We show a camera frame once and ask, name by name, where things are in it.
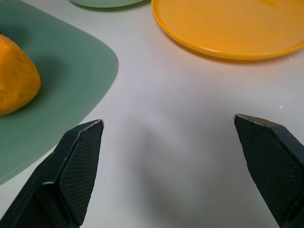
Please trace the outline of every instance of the orange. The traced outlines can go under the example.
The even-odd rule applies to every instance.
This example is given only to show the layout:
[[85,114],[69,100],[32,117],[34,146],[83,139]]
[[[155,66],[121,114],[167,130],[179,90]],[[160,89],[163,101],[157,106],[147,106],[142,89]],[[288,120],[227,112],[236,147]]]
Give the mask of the orange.
[[304,0],[152,0],[162,29],[204,54],[265,59],[304,47]]
[[40,85],[33,62],[16,43],[0,35],[0,115],[25,106],[38,93]]

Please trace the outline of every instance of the orange plate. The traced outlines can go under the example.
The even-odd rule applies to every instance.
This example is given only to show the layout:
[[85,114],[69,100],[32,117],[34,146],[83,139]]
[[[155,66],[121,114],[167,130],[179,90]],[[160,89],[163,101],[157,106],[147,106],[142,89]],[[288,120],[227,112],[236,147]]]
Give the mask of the orange plate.
[[204,54],[266,59],[304,47],[304,0],[152,0],[174,40]]

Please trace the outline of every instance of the textured grip pad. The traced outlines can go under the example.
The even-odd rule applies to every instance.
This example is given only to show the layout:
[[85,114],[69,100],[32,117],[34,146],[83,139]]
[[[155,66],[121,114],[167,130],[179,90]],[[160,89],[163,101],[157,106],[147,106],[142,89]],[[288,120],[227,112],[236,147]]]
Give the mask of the textured grip pad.
[[[294,154],[271,127],[264,125],[265,122],[243,115],[235,117],[248,170],[281,227],[304,199],[304,171]],[[273,124],[276,129],[289,133],[283,126]]]
[[59,187],[75,223],[84,222],[96,178],[102,123],[84,131],[60,176]]

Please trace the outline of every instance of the white surface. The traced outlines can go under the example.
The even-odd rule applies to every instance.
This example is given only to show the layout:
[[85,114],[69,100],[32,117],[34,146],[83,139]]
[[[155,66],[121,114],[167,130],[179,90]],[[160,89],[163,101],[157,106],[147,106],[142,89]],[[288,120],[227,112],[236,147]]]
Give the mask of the white surface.
[[[248,173],[235,113],[285,125],[304,142],[304,52],[257,64],[191,54],[150,5],[87,10],[26,0],[106,43],[119,72],[84,122],[105,122],[83,228],[277,228]],[[34,167],[0,186],[0,216]]]

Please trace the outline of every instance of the light green bowl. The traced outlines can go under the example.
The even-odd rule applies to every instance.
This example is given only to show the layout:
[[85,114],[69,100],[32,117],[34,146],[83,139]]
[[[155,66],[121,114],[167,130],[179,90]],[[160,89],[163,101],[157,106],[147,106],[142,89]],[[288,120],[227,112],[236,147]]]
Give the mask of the light green bowl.
[[70,1],[83,6],[97,7],[97,8],[112,8],[112,7],[132,5],[143,0],[70,0]]

